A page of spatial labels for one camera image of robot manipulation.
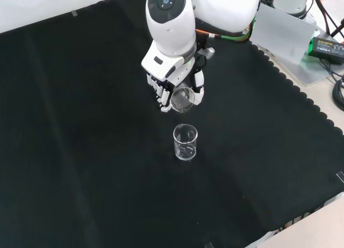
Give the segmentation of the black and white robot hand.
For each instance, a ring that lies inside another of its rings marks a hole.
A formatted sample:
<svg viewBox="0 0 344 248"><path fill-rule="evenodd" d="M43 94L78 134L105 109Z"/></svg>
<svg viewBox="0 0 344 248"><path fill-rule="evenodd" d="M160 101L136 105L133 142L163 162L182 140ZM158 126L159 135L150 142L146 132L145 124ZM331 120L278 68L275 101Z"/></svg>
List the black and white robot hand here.
<svg viewBox="0 0 344 248"><path fill-rule="evenodd" d="M151 44L141 65L162 112L184 113L201 104L205 93L203 67L206 62L206 56L198 52L186 62L182 56L162 54L155 42Z"/></svg>

